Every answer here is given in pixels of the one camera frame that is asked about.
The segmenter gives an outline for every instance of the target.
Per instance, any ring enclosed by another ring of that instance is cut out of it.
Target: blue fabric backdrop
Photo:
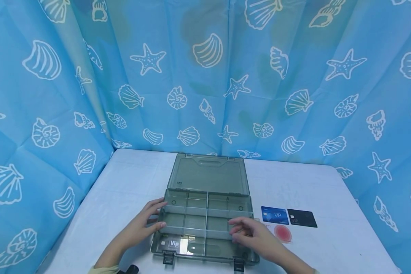
[[[101,132],[332,165],[411,274],[411,0],[0,0],[0,273],[47,254]]]

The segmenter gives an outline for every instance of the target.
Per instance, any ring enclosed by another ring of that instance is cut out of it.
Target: white starfish
[[[343,61],[332,59],[326,62],[326,64],[334,68],[333,72],[326,77],[326,81],[339,75],[343,75],[344,78],[349,80],[350,77],[352,77],[352,70],[363,64],[365,61],[367,61],[367,58],[365,57],[357,60],[353,59],[353,49],[350,49]]]
[[[131,55],[129,57],[133,61],[142,63],[142,70],[140,71],[140,75],[145,75],[146,72],[148,72],[148,70],[150,69],[161,73],[159,62],[165,57],[166,52],[160,51],[157,54],[153,54],[146,43],[143,44],[143,51],[144,55]]]

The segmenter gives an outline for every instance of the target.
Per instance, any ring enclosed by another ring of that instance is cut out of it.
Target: plastic storage box
[[[179,153],[164,196],[168,202],[159,221],[167,226],[155,233],[151,252],[164,264],[175,257],[233,263],[235,271],[255,265],[259,256],[234,244],[228,220],[252,218],[243,159]]]

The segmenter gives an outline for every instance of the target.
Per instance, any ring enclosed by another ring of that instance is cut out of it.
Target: scallop shell pattern
[[[324,144],[320,145],[323,155],[335,155],[345,149],[347,146],[347,141],[344,136],[338,136],[337,138],[330,141],[327,139]]]
[[[286,100],[285,111],[289,116],[302,110],[303,112],[307,112],[307,109],[309,109],[312,104],[314,104],[314,102],[310,101],[307,89],[301,89],[292,93]]]
[[[294,153],[300,151],[304,144],[306,144],[305,141],[297,141],[294,136],[289,136],[283,140],[282,150],[289,155],[293,155]]]
[[[359,94],[351,95],[346,99],[342,100],[336,107],[335,107],[335,116],[338,118],[346,118],[352,115],[358,105],[356,101],[358,100]]]
[[[274,132],[274,127],[271,124],[264,123],[264,124],[253,124],[253,132],[254,135],[258,138],[268,138]]]
[[[176,110],[183,108],[187,104],[187,97],[183,94],[183,88],[178,86],[173,88],[167,95],[167,103]]]
[[[22,62],[24,68],[44,80],[53,80],[61,73],[62,66],[56,51],[46,42],[33,41],[30,56]]]
[[[13,164],[0,166],[0,205],[20,202],[22,198],[20,181],[24,177]]]
[[[75,192],[73,188],[68,187],[60,199],[53,201],[53,211],[59,218],[66,219],[70,217],[73,210],[75,210]]]
[[[138,106],[143,107],[143,101],[145,100],[145,98],[140,96],[129,84],[121,86],[119,89],[119,98],[130,110]]]
[[[150,142],[152,145],[159,145],[163,142],[163,135],[161,133],[155,133],[149,129],[143,130],[143,138]]]
[[[54,125],[47,125],[43,119],[37,118],[32,127],[32,141],[37,147],[43,149],[53,147],[61,138],[59,128]]]
[[[78,175],[82,173],[92,173],[96,162],[96,153],[93,150],[81,150],[78,155],[78,160],[73,164],[78,172]]]
[[[188,127],[185,130],[180,130],[177,139],[182,141],[184,145],[194,145],[199,141],[199,132],[195,127]]]
[[[206,69],[217,65],[222,58],[222,41],[221,38],[214,33],[201,44],[193,45],[192,48],[196,62]]]

